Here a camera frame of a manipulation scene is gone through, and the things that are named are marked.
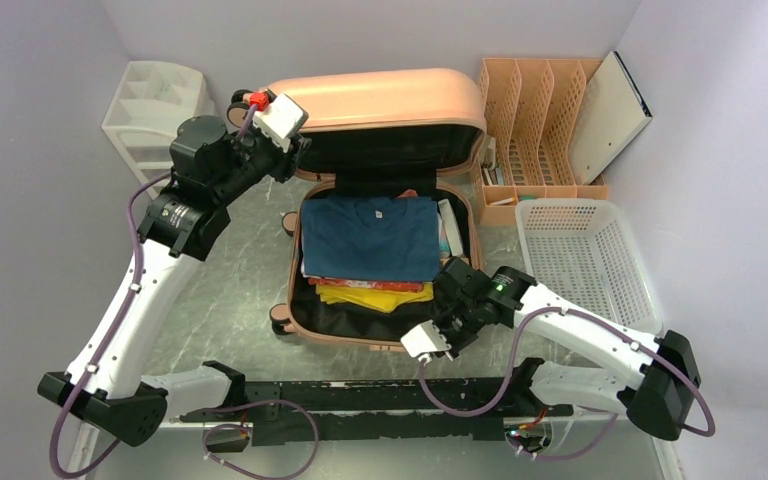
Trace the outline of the orange plastic file rack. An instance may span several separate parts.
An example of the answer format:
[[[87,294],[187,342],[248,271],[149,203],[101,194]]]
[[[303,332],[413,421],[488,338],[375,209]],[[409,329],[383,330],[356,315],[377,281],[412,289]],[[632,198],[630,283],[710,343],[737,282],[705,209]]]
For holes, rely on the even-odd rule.
[[[479,87],[487,141],[471,181],[485,226],[515,222],[515,208],[542,198],[606,200],[602,177],[575,179],[569,149],[598,59],[485,58]]]

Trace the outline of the white plastic mesh basket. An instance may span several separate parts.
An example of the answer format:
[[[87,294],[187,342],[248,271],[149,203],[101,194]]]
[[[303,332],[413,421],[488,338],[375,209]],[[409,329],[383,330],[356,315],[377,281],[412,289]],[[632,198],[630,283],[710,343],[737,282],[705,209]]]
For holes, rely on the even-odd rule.
[[[515,207],[525,271],[552,291],[622,326],[663,330],[634,236],[606,200],[544,198]]]

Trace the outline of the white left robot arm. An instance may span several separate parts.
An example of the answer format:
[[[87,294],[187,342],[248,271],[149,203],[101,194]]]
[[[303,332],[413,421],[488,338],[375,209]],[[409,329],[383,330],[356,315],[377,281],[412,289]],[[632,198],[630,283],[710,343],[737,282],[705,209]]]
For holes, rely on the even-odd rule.
[[[306,119],[259,112],[235,134],[212,115],[179,126],[164,188],[130,226],[134,253],[122,284],[68,369],[43,376],[42,397],[132,447],[173,417],[210,410],[232,420],[244,411],[245,377],[231,367],[207,361],[163,376],[144,367],[173,303],[229,225],[230,204],[265,177],[295,173],[309,144]]]

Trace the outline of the white plastic drawer organizer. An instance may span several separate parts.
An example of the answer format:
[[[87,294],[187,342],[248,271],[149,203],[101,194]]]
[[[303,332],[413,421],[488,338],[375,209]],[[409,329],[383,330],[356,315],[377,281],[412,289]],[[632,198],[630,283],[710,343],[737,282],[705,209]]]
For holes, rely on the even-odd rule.
[[[201,72],[163,61],[131,61],[101,128],[143,184],[172,167],[169,147],[184,121],[215,113]]]

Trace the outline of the pink hard-shell suitcase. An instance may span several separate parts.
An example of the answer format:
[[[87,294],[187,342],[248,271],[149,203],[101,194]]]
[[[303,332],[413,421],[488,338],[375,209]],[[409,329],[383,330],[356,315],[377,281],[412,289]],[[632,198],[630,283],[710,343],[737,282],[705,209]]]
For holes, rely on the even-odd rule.
[[[312,182],[298,210],[282,224],[293,240],[284,302],[296,335],[331,344],[396,350],[401,337],[432,317],[433,300],[382,313],[320,300],[304,272],[300,210],[308,199],[428,197],[448,199],[475,268],[482,265],[474,215],[466,196],[446,183],[468,171],[486,131],[478,85],[451,69],[428,68],[285,79],[272,90],[308,112],[311,144],[297,176]]]

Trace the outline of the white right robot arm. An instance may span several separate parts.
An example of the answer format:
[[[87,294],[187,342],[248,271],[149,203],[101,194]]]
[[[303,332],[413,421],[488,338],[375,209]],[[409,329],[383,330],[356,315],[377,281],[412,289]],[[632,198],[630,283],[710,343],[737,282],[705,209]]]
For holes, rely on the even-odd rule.
[[[531,333],[592,363],[569,367],[537,359],[516,367],[510,359],[488,404],[461,410],[459,416],[488,412],[509,390],[512,407],[524,415],[543,406],[569,404],[621,414],[661,440],[675,441],[684,432],[715,435],[714,415],[700,392],[701,376],[686,336],[673,330],[656,335],[620,325],[511,267],[488,275],[452,258],[436,275],[433,288],[445,304],[413,330],[422,346],[410,354],[421,365],[434,357],[457,357],[491,325],[514,330],[513,353],[518,352],[522,335]],[[516,377],[521,380],[514,383]]]

